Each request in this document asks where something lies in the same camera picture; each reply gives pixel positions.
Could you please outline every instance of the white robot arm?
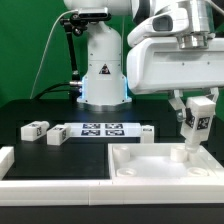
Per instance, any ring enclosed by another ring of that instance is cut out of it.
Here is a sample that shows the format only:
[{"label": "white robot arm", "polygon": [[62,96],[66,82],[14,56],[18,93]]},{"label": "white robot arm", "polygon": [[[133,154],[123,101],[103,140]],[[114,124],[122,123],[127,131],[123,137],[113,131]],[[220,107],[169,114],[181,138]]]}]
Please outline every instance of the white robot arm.
[{"label": "white robot arm", "polygon": [[114,111],[128,106],[131,98],[127,96],[127,81],[121,71],[121,37],[103,21],[110,15],[131,14],[130,0],[64,0],[64,3],[76,11],[70,18],[72,26],[77,21],[84,23],[88,37],[88,71],[82,79],[78,105],[93,111]]},{"label": "white robot arm", "polygon": [[[184,120],[181,134],[186,138],[186,149],[190,152],[197,151],[200,142],[208,139],[218,97],[216,87],[224,86],[224,41],[214,38],[211,1],[64,0],[64,2],[68,9],[72,10],[81,11],[84,8],[96,12],[97,8],[106,7],[112,15],[133,16],[137,27],[128,36],[128,43],[133,49],[127,57],[127,81],[134,94],[149,94],[158,91],[180,93],[182,90],[198,88],[211,90],[211,95],[214,96],[212,100],[204,96],[188,99],[186,112],[185,105],[179,100],[181,94],[177,94],[170,100],[175,110],[182,111],[179,117]],[[110,43],[113,40],[109,39],[110,29],[102,23],[99,24],[97,29],[92,25],[89,27],[90,35],[93,37],[89,39],[89,52],[94,51],[101,55],[103,53],[106,56],[107,68],[110,65],[112,70],[119,64],[119,59],[116,56],[116,60],[111,60],[108,57],[110,53],[103,51],[100,47],[103,33],[108,34],[104,36],[104,40],[108,39]],[[119,49],[117,46],[119,41],[113,45],[113,48]],[[90,57],[89,64],[94,65],[94,69],[89,67],[89,71],[94,73],[95,70],[100,70],[101,61],[104,61],[102,57],[96,59]],[[123,102],[128,102],[122,90],[125,88],[124,83],[119,81],[119,77],[123,76],[116,76],[115,79],[111,76],[110,80],[107,77],[108,83],[105,77],[101,80],[97,80],[99,78],[93,80],[90,74],[86,77],[89,80],[85,86],[88,88],[86,93],[91,92],[89,99],[94,104],[106,104],[110,101],[116,104],[122,99]],[[102,97],[103,92],[97,90],[99,83],[105,84],[106,89],[110,87],[110,92],[114,94],[104,94],[105,97]]]}]

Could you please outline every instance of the white block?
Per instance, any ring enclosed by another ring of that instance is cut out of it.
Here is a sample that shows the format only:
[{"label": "white block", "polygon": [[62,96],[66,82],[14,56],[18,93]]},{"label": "white block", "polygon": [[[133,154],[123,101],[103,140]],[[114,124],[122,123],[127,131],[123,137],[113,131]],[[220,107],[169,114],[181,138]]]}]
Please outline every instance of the white block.
[{"label": "white block", "polygon": [[182,123],[181,135],[186,138],[186,150],[196,152],[200,142],[208,140],[215,103],[205,96],[190,97],[186,107],[190,108],[192,117]]},{"label": "white block", "polygon": [[150,125],[142,126],[141,143],[154,143],[154,127]]},{"label": "white block", "polygon": [[69,125],[56,125],[47,132],[48,145],[61,145],[70,137],[71,127]]},{"label": "white block", "polygon": [[21,139],[23,141],[35,141],[46,135],[49,126],[47,121],[34,121],[25,125],[21,128]]},{"label": "white block", "polygon": [[120,147],[122,144],[109,145],[108,160],[113,183],[170,184],[170,181],[174,181],[173,184],[178,184],[181,178],[189,178],[188,168],[191,167],[207,170],[208,177],[204,178],[204,181],[209,182],[209,178],[214,177],[220,180],[224,176],[224,168],[202,146],[195,154],[189,155],[185,151],[185,144],[123,145],[129,148],[131,154],[130,160],[125,162],[117,161],[114,156],[114,147]]},{"label": "white block", "polygon": [[4,178],[14,161],[14,148],[2,147],[0,149],[0,180]]},{"label": "white block", "polygon": [[88,205],[89,181],[2,181],[0,206]]}]

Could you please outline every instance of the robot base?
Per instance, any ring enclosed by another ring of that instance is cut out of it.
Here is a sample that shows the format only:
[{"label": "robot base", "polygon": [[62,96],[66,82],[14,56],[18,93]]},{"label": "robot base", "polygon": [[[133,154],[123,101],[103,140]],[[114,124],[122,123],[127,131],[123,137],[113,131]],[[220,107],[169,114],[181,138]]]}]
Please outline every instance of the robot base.
[{"label": "robot base", "polygon": [[77,100],[78,102],[78,108],[81,109],[86,109],[90,111],[95,111],[95,112],[114,112],[114,111],[120,111],[120,110],[125,110],[125,109],[130,109],[131,108],[131,98],[128,98],[126,102],[123,102],[121,104],[116,104],[116,105],[94,105],[94,104],[88,104],[85,101]]}]

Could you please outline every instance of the white platform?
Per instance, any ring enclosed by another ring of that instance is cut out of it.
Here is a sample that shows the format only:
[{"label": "white platform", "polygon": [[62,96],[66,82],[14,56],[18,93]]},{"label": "white platform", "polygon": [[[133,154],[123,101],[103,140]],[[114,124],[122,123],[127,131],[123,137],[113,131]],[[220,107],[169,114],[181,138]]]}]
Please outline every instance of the white platform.
[{"label": "white platform", "polygon": [[139,123],[65,123],[70,137],[140,137]]},{"label": "white platform", "polygon": [[[125,180],[138,182],[146,182],[150,179],[164,179],[166,184],[167,179],[178,181],[179,179],[186,179],[192,177],[191,170],[204,170],[205,172],[197,172],[195,174],[196,180],[203,178],[203,181],[209,181],[211,178],[224,177],[224,168],[205,150],[202,146],[196,154],[190,154],[186,162],[174,162],[171,160],[171,147],[172,146],[184,146],[184,144],[113,144],[109,145],[109,165],[111,178],[114,181]],[[115,154],[115,149],[119,147],[126,147],[130,152],[129,161],[120,162],[119,155]],[[134,177],[123,175],[123,177],[117,176],[119,169],[135,170]]]}]

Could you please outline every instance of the white plastic part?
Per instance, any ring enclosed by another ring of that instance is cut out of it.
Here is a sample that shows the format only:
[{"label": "white plastic part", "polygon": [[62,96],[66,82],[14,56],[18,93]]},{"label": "white plastic part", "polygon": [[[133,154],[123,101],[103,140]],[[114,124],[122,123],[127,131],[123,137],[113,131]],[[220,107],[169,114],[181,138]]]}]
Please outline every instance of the white plastic part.
[{"label": "white plastic part", "polygon": [[28,125],[21,127],[21,140],[35,141],[38,138],[46,135],[49,128],[47,121],[34,121]]},{"label": "white plastic part", "polygon": [[208,171],[199,167],[191,167],[187,170],[187,175],[189,177],[206,177]]},{"label": "white plastic part", "polygon": [[112,15],[131,15],[130,0],[64,0],[64,3],[69,10],[107,7]]},{"label": "white plastic part", "polygon": [[171,98],[169,99],[169,103],[170,105],[173,107],[173,109],[175,111],[177,110],[182,110],[185,109],[185,104],[183,103],[181,97],[183,97],[183,91],[181,90],[173,90],[172,91],[173,96],[171,96]]},{"label": "white plastic part", "polygon": [[[224,168],[203,147],[177,163],[170,160],[171,146],[177,144],[125,145],[131,152],[127,163],[116,163],[116,144],[109,145],[111,180],[0,181],[0,205],[224,203]],[[121,168],[134,169],[136,175],[117,176]],[[208,175],[190,176],[189,168]]]},{"label": "white plastic part", "polygon": [[150,125],[142,126],[140,143],[154,143],[154,127]]},{"label": "white plastic part", "polygon": [[190,108],[192,118],[182,123],[181,135],[186,138],[186,150],[194,153],[202,141],[208,140],[216,104],[205,96],[199,96],[188,98],[186,107]]},{"label": "white plastic part", "polygon": [[217,87],[211,88],[210,94],[212,95],[212,101],[216,103],[219,98],[219,89]]},{"label": "white plastic part", "polygon": [[83,77],[79,103],[92,107],[131,102],[121,72],[121,37],[104,22],[88,26],[88,72]]},{"label": "white plastic part", "polygon": [[70,137],[71,127],[69,125],[56,125],[47,132],[48,145],[61,145]]},{"label": "white plastic part", "polygon": [[0,180],[4,178],[14,162],[14,148],[2,147],[0,149]]},{"label": "white plastic part", "polygon": [[170,159],[177,163],[186,162],[188,160],[188,152],[185,150],[184,145],[171,146]]},{"label": "white plastic part", "polygon": [[135,94],[224,86],[224,41],[209,49],[180,50],[175,37],[147,38],[127,57],[127,78]]},{"label": "white plastic part", "polygon": [[71,127],[70,137],[114,138],[140,137],[139,123],[65,123]]},{"label": "white plastic part", "polygon": [[126,145],[116,145],[113,147],[114,160],[120,163],[129,162],[130,149]]},{"label": "white plastic part", "polygon": [[[169,16],[173,21],[173,27],[170,31],[156,31],[153,27],[153,22],[156,19],[162,18],[164,16]],[[187,10],[184,8],[178,8],[173,11],[169,11],[158,16],[150,17],[138,25],[129,35],[128,44],[130,47],[142,42],[148,37],[161,37],[161,36],[171,36],[183,32],[189,27],[189,19]]]}]

